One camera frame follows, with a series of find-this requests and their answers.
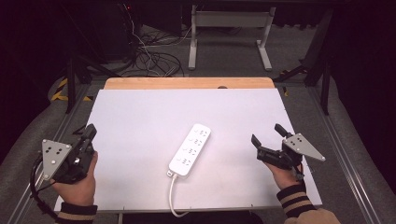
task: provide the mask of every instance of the white board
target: white board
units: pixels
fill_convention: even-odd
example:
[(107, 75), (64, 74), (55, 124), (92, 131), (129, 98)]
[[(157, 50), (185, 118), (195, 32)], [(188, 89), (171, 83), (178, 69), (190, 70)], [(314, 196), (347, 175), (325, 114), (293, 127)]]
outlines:
[[(272, 174), (250, 142), (254, 133), (264, 147), (280, 149), (276, 123), (294, 133), (277, 89), (102, 90), (89, 123), (97, 129), (95, 204), (100, 211), (170, 211), (166, 172), (194, 123), (212, 133), (190, 176), (174, 186), (176, 210), (280, 206)], [(312, 203), (321, 204), (309, 172), (304, 180)]]

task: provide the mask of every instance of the table leg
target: table leg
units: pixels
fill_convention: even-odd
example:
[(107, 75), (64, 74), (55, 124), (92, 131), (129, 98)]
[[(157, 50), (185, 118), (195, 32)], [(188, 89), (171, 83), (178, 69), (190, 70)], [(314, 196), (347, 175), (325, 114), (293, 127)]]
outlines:
[(123, 223), (123, 213), (119, 213), (119, 221), (118, 224), (122, 224)]
[(196, 39), (196, 6), (192, 6), (191, 10), (191, 44), (190, 44), (190, 58), (189, 58), (189, 69), (195, 69), (195, 62), (197, 56), (197, 39)]
[(320, 95), (320, 105), (323, 109), (325, 115), (329, 115), (328, 110), (328, 101), (329, 101), (329, 88), (330, 88), (330, 66), (329, 63), (326, 63), (324, 72), (323, 72), (323, 79), (322, 79), (322, 90)]
[(268, 17), (266, 19), (264, 33), (261, 40), (257, 40), (257, 46), (259, 48), (260, 55), (262, 56), (262, 63), (264, 64), (265, 71), (272, 71), (272, 65), (268, 58), (267, 51), (265, 50), (265, 43), (267, 42), (268, 35), (270, 33), (271, 25), (275, 16), (275, 7), (271, 7)]

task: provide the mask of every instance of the power strip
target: power strip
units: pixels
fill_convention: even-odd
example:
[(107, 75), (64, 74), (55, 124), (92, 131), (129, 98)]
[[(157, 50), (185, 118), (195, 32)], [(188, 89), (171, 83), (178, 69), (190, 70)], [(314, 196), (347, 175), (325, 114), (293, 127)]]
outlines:
[(172, 177), (177, 174), (180, 177), (187, 178), (210, 133), (211, 130), (208, 127), (202, 124), (194, 124), (175, 157), (169, 163), (167, 175)]

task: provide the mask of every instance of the metal frame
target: metal frame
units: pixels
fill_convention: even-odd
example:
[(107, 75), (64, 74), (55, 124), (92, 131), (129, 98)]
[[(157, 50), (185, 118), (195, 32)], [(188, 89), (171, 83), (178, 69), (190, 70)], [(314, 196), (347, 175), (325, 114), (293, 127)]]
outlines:
[(373, 204), (371, 203), (369, 196), (367, 195), (366, 189), (361, 181), (361, 177), (356, 170), (355, 166), (352, 164), (351, 160), (347, 155), (347, 151), (344, 148), (341, 139), (339, 138), (337, 131), (332, 124), (332, 120), (322, 111), (322, 105), (319, 101), (318, 93), (315, 88), (308, 87), (308, 93), (311, 96), (314, 104), (320, 114), (323, 124), (326, 127), (326, 132), (329, 134), (330, 140), (332, 142), (332, 149), (340, 162), (340, 166), (344, 171), (346, 180), (361, 208), (361, 213), (366, 219), (367, 223), (381, 223), (378, 214), (375, 211)]
[(196, 65), (196, 54), (198, 41), (196, 28), (215, 27), (264, 27), (262, 39), (257, 40), (257, 47), (262, 56), (262, 63), (266, 71), (272, 71), (272, 65), (268, 58), (265, 44), (270, 33), (271, 24), (275, 16), (275, 7), (269, 12), (223, 12), (223, 11), (196, 11), (196, 6), (191, 10), (191, 45), (189, 69), (194, 70)]

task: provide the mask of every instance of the black cable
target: black cable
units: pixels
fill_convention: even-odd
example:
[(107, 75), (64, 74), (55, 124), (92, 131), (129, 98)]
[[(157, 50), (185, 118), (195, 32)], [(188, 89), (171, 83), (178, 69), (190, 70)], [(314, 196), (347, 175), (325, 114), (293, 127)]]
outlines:
[(300, 182), (303, 181), (304, 180), (303, 172), (301, 172), (296, 165), (293, 165), (293, 168), (296, 172), (297, 180)]
[(156, 65), (156, 67), (158, 67), (161, 71), (163, 71), (166, 74), (165, 70), (163, 70), (163, 68), (160, 67), (160, 65), (158, 63), (156, 63), (155, 65)]
[(150, 46), (151, 44), (156, 43), (158, 41), (161, 41), (162, 39), (165, 39), (165, 38), (167, 38), (169, 36), (175, 37), (174, 35), (169, 35), (169, 34), (167, 34), (165, 32), (162, 32), (162, 31), (151, 31), (151, 32), (148, 32), (148, 33), (144, 33), (144, 34), (142, 34), (142, 38), (141, 39), (144, 40), (145, 36), (148, 38), (148, 40), (145, 42), (146, 46)]
[(159, 67), (160, 69), (161, 69), (161, 67), (159, 66), (159, 61), (160, 61), (160, 59), (163, 59), (163, 60), (166, 60), (166, 61), (168, 61), (168, 62), (172, 62), (172, 63), (175, 63), (175, 62), (173, 62), (173, 61), (171, 61), (171, 60), (168, 60), (168, 59), (166, 59), (166, 58), (164, 58), (164, 57), (162, 57), (161, 55), (163, 54), (163, 55), (170, 55), (170, 54), (166, 54), (166, 53), (159, 53), (159, 52), (151, 52), (151, 54), (152, 55), (155, 55), (156, 56), (156, 59), (157, 59), (157, 57), (158, 57), (158, 59), (157, 59), (157, 61), (155, 62), (155, 64), (156, 64), (156, 66), (157, 67)]
[(156, 77), (156, 76), (139, 75), (139, 74), (136, 74), (136, 75), (129, 75), (129, 76), (125, 76), (125, 77)]
[(50, 187), (51, 187), (52, 185), (54, 185), (54, 184), (56, 184), (56, 181), (52, 182), (51, 184), (48, 184), (46, 187), (43, 187), (43, 188), (41, 188), (41, 189), (38, 189), (37, 192), (40, 192), (40, 191), (42, 191), (42, 190), (44, 190), (44, 189), (47, 189), (47, 188), (50, 188)]
[(183, 76), (184, 76), (184, 71), (183, 71), (183, 68), (181, 67), (181, 62), (180, 62), (180, 60), (179, 60), (177, 57), (175, 57), (175, 56), (172, 55), (172, 54), (168, 54), (168, 53), (161, 53), (161, 54), (167, 55), (167, 56), (169, 56), (169, 57), (174, 58), (174, 59), (177, 61), (177, 63), (175, 63), (175, 62), (173, 62), (173, 61), (170, 61), (169, 59), (166, 59), (166, 58), (163, 57), (164, 60), (167, 60), (167, 61), (169, 61), (169, 62), (172, 62), (172, 63), (178, 65), (178, 69), (177, 69), (174, 73), (176, 73), (176, 72), (178, 72), (179, 70), (181, 70), (181, 72), (183, 73)]
[(139, 65), (138, 65), (137, 63), (136, 63), (135, 65), (136, 65), (136, 67), (137, 67), (138, 69), (140, 69), (140, 70), (147, 70), (147, 71), (148, 71), (150, 68), (147, 66), (147, 62), (150, 61), (150, 57), (148, 56), (148, 59), (145, 60), (145, 59), (143, 58), (142, 55), (145, 55), (145, 53), (139, 52), (139, 54), (138, 54), (138, 59), (140, 60), (140, 62), (141, 62), (142, 64), (144, 64), (144, 65), (146, 66), (146, 68), (141, 68), (141, 67), (139, 67)]
[(38, 191), (35, 188), (35, 173), (37, 172), (37, 168), (41, 164), (41, 162), (43, 162), (43, 155), (40, 153), (38, 158), (35, 160), (35, 163), (33, 164), (32, 172), (30, 173), (30, 185), (29, 185), (29, 187), (30, 187), (30, 191), (32, 191), (32, 195), (30, 197), (35, 199), (35, 201), (37, 202), (38, 208), (44, 214), (49, 214), (53, 219), (56, 219), (58, 217), (58, 215), (56, 215), (56, 213), (54, 211), (52, 211), (52, 209), (50, 208), (50, 206), (46, 202), (42, 201), (38, 197)]
[[(124, 71), (125, 69), (127, 69), (127, 68), (129, 68), (131, 65), (133, 65), (135, 63), (135, 61), (134, 60), (130, 60), (127, 64), (125, 64), (125, 65), (123, 65), (123, 66), (121, 66), (121, 67), (118, 67), (118, 68), (112, 68), (112, 69), (108, 69), (107, 68), (107, 70), (109, 70), (109, 71), (111, 71), (111, 72), (113, 72), (113, 73), (118, 73), (118, 72), (122, 72), (122, 71)], [(90, 71), (90, 73), (92, 73), (92, 74), (94, 74), (94, 75), (102, 75), (103, 73), (102, 72), (100, 72), (100, 71), (98, 71), (98, 70), (96, 70), (96, 69), (94, 69), (94, 68), (89, 68), (89, 69), (87, 69), (88, 71)]]

